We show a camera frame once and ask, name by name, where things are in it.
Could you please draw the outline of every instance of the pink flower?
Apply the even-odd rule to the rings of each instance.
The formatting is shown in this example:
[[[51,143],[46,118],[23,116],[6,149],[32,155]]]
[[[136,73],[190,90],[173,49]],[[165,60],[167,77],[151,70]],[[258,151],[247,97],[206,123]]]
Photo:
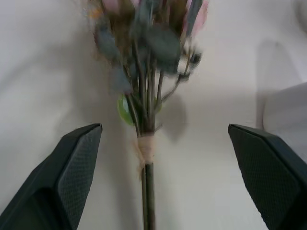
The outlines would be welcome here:
[[[110,12],[114,12],[114,13],[119,13],[119,6],[120,3],[123,0],[102,0],[105,8],[110,11]],[[132,2],[132,4],[137,7],[140,3],[140,0],[130,0]]]
[[[187,14],[184,19],[184,27],[183,27],[184,31],[187,30],[187,16],[188,16],[188,11],[191,6],[191,3],[192,3],[192,0],[187,1]],[[195,20],[195,24],[194,24],[192,34],[191,34],[192,37],[195,36],[203,28],[203,25],[205,24],[206,19],[207,19],[208,5],[209,5],[209,2],[207,0],[204,0],[200,8],[200,11],[197,14],[196,20]]]

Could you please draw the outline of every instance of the white wall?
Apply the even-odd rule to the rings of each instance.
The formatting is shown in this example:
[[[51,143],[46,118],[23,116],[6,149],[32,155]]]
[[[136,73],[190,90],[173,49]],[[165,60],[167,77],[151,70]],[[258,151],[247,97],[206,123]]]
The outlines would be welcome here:
[[[142,229],[133,128],[117,115],[79,10],[73,0],[0,3],[0,212],[61,136],[99,122],[79,229]],[[159,117],[157,229],[265,230],[227,126],[254,127],[264,95],[305,81],[307,37],[288,0],[212,0],[198,40],[201,65]]]

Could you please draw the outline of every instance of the jute string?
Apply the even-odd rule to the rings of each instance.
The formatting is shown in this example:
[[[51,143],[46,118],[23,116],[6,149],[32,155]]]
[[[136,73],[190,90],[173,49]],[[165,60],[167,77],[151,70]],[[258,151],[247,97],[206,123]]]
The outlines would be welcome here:
[[[154,162],[154,136],[143,136],[138,138],[137,143],[134,143],[134,147],[137,153],[137,157],[140,161],[138,171],[141,174],[141,171],[145,167],[145,165]]]

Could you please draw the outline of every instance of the flower bouquet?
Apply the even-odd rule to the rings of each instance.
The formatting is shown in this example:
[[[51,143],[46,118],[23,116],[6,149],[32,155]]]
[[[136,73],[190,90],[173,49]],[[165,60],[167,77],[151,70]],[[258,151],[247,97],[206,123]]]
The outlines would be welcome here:
[[[112,88],[120,92],[119,111],[135,126],[140,156],[144,230],[155,229],[155,115],[201,60],[193,36],[207,16],[206,0],[89,0],[98,52],[112,66]],[[162,95],[165,76],[173,89]]]

